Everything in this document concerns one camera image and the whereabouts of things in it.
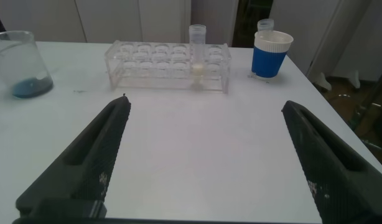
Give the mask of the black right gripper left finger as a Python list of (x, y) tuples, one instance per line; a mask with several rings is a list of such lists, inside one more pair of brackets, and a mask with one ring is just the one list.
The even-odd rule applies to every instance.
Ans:
[(20, 216), (96, 217), (103, 206), (131, 103), (109, 102), (19, 196)]

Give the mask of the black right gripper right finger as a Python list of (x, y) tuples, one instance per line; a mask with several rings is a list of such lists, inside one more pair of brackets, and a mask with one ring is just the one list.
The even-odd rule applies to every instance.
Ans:
[(282, 113), (323, 223), (382, 223), (382, 173), (304, 106)]

